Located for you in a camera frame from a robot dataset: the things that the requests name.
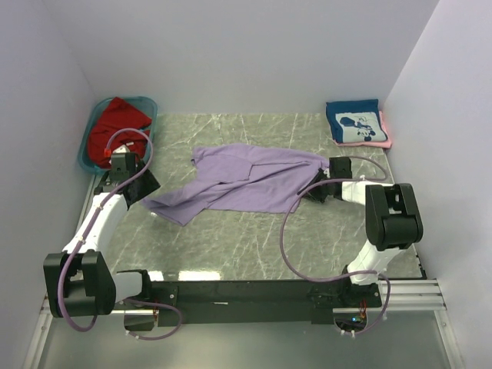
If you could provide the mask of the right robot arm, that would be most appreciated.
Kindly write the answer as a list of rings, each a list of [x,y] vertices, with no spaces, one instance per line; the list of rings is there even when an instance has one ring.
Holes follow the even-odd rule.
[[[328,178],[320,170],[298,195],[321,203],[333,197],[364,207],[366,241],[355,259],[342,271],[345,277],[333,283],[337,299],[344,306],[353,307],[359,301],[375,298],[377,283],[390,262],[419,242],[424,234],[410,184]]]

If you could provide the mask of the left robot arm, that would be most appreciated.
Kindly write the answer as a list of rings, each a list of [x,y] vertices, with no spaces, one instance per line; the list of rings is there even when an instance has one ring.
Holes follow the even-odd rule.
[[[120,221],[129,208],[160,188],[147,170],[142,176],[101,202],[116,188],[117,182],[105,173],[93,191],[91,207],[72,240],[59,253],[48,254],[43,263],[45,286],[51,313],[62,318],[58,285],[63,267],[74,257],[65,273],[63,301],[69,317],[110,314],[116,303],[127,299],[133,307],[148,307],[154,298],[151,279],[145,269],[111,273],[105,254]]]

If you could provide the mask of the lilac purple t-shirt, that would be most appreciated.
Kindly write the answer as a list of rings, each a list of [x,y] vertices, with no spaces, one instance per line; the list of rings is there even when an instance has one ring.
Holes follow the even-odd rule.
[[[314,153],[246,144],[196,147],[191,163],[193,181],[141,204],[180,226],[206,209],[282,214],[329,167],[327,158]]]

